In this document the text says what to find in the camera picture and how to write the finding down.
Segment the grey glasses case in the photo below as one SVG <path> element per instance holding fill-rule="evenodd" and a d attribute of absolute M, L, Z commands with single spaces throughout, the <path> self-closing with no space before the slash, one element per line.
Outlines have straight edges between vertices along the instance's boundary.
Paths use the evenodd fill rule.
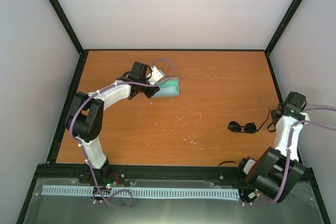
<path fill-rule="evenodd" d="M 152 98 L 178 97 L 180 95 L 180 80 L 172 77 L 168 82 L 160 85 L 160 90 Z"/>

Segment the black sunglasses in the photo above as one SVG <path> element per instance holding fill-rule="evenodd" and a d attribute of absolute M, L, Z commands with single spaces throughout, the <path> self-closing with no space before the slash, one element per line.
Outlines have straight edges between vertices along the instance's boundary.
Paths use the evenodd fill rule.
<path fill-rule="evenodd" d="M 260 129 L 265 125 L 265 123 L 268 121 L 270 116 L 270 110 L 268 111 L 267 117 L 264 120 L 264 122 L 257 127 L 254 122 L 247 123 L 245 125 L 240 125 L 236 121 L 229 122 L 227 129 L 229 129 L 231 132 L 235 133 L 243 133 L 243 134 L 255 134 L 260 131 Z"/>

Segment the light blue cleaning cloth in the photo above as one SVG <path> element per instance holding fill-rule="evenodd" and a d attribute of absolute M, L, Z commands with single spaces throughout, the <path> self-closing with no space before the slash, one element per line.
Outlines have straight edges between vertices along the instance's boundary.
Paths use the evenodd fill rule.
<path fill-rule="evenodd" d="M 180 95 L 179 86 L 162 87 L 155 97 L 178 97 Z"/>

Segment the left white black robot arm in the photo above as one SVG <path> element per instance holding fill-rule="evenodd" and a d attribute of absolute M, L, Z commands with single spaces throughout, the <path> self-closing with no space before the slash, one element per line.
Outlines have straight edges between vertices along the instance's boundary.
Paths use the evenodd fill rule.
<path fill-rule="evenodd" d="M 109 86 L 95 92 L 77 92 L 74 95 L 65 119 L 65 128 L 71 138 L 78 142 L 85 162 L 93 168 L 90 176 L 97 183 L 104 183 L 109 177 L 109 170 L 104 167 L 108 159 L 99 140 L 104 111 L 121 100 L 131 100 L 138 93 L 151 98 L 160 90 L 157 82 L 164 77 L 165 74 L 156 66 L 135 62 L 131 71 L 125 72 Z"/>

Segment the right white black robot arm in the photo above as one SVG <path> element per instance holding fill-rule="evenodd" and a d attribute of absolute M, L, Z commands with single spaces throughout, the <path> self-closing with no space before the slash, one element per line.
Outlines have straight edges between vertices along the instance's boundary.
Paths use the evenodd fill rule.
<path fill-rule="evenodd" d="M 266 196 L 267 203 L 282 202 L 305 172 L 299 161 L 298 140 L 303 126 L 310 120 L 306 96 L 290 92 L 284 102 L 270 111 L 275 142 L 255 160 L 243 158 L 238 173 L 245 183 Z"/>

